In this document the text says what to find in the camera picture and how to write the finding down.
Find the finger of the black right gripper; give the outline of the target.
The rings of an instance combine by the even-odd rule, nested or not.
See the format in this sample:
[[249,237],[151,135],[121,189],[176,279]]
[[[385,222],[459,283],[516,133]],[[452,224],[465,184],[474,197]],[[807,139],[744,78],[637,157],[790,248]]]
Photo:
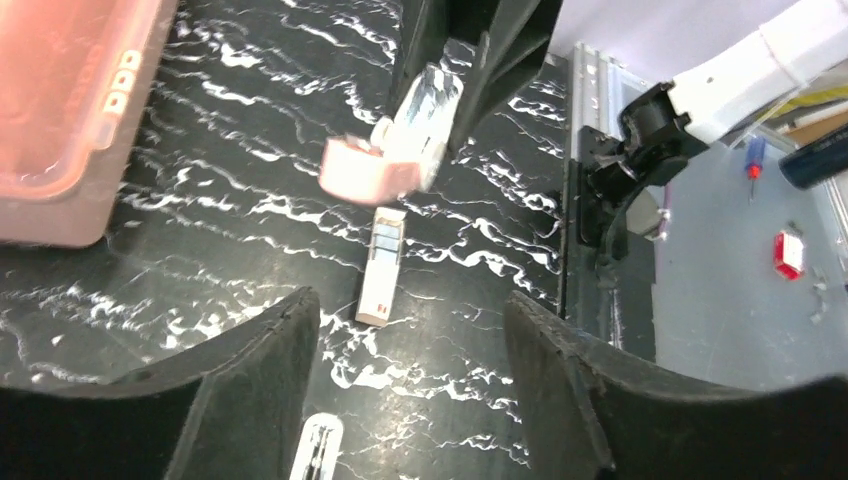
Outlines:
[[486,116],[539,74],[562,4],[562,0],[448,3],[448,36],[474,47],[448,141],[452,156]]
[[393,63],[387,115],[400,109],[413,80],[428,63],[438,64],[448,39],[446,0],[403,0],[400,40]]

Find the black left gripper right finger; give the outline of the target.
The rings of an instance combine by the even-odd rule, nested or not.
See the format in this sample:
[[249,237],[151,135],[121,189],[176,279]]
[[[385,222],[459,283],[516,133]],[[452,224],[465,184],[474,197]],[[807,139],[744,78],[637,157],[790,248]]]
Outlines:
[[504,332],[541,479],[843,479],[847,380],[774,392],[666,370],[514,292]]

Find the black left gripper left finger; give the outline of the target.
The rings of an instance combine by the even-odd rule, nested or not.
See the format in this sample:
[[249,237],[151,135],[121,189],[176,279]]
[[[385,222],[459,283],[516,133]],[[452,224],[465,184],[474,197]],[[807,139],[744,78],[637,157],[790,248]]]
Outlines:
[[319,337],[317,293],[108,384],[1,391],[5,479],[285,479]]

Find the pink white small stapler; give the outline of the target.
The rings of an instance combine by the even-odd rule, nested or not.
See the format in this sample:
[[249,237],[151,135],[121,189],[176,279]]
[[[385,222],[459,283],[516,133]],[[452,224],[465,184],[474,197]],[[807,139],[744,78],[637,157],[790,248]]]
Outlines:
[[445,156],[462,93],[458,75],[427,64],[395,116],[380,118],[369,137],[346,134],[327,139],[321,188],[368,206],[429,189]]

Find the white staples box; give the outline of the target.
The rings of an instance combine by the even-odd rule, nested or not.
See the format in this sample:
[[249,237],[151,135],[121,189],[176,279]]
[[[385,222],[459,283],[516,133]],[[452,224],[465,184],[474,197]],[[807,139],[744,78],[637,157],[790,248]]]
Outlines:
[[405,239],[406,212],[375,210],[365,272],[355,320],[375,327],[390,318]]

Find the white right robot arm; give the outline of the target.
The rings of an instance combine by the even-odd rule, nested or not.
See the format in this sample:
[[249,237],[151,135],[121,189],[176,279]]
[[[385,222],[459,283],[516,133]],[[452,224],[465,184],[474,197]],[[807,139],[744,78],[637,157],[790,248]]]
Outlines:
[[[557,1],[405,2],[387,116],[372,142],[402,159],[420,156],[428,188],[444,156],[538,74],[560,8]],[[846,56],[846,3],[799,1],[640,95],[619,114],[622,139],[610,163],[585,169],[583,243],[612,246],[645,187],[667,184],[746,117]]]

